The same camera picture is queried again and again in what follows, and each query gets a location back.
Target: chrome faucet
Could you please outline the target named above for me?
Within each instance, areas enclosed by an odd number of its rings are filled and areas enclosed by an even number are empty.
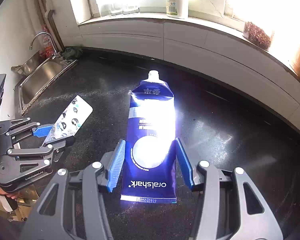
[[[34,36],[33,40],[31,41],[31,44],[30,44],[29,49],[32,50],[32,45],[33,45],[33,42],[34,42],[35,38],[38,37],[38,36],[41,35],[41,34],[45,34],[45,35],[48,35],[48,36],[50,37],[51,43],[52,43],[52,47],[53,47],[53,50],[54,50],[54,55],[57,55],[58,53],[57,53],[56,47],[55,47],[55,45],[54,45],[53,37],[51,36],[50,33],[46,33],[46,32],[40,32],[40,33],[38,33],[36,36]]]

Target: sink basin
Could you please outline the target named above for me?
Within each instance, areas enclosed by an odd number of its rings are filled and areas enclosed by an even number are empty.
[[[19,86],[21,116],[53,81],[76,63],[77,60],[53,56],[39,65]]]

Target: metal pivot bolt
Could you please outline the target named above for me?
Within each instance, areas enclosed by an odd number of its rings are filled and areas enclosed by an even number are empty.
[[[102,163],[101,163],[101,162],[94,162],[94,163],[92,164],[92,167],[95,168],[95,169],[99,169],[99,168],[101,168],[101,166],[102,166]]]
[[[236,173],[240,174],[240,175],[242,175],[242,174],[244,173],[244,169],[241,168],[241,167],[236,167],[236,168],[234,169],[234,171],[235,171]]]
[[[63,176],[67,173],[66,169],[60,169],[58,170],[58,175]]]
[[[199,162],[199,165],[200,165],[201,167],[208,168],[210,164],[209,164],[208,161],[200,161],[200,162]]]

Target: blue gripper pad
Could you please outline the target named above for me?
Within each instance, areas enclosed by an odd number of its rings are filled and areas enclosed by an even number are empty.
[[[47,136],[50,130],[52,129],[53,124],[41,125],[33,131],[33,135],[37,137]]]
[[[192,167],[178,137],[176,138],[176,155],[185,184],[189,187],[189,189],[192,189],[192,187],[194,186]]]
[[[107,189],[109,192],[112,192],[112,190],[117,186],[123,161],[124,161],[125,148],[126,148],[126,141],[122,140],[121,143],[114,150],[115,157],[111,164],[111,167],[108,170],[109,178],[108,178]]]

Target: toothpaste tube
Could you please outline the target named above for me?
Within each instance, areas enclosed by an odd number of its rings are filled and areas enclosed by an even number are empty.
[[[176,203],[174,97],[156,70],[132,91],[121,200]]]

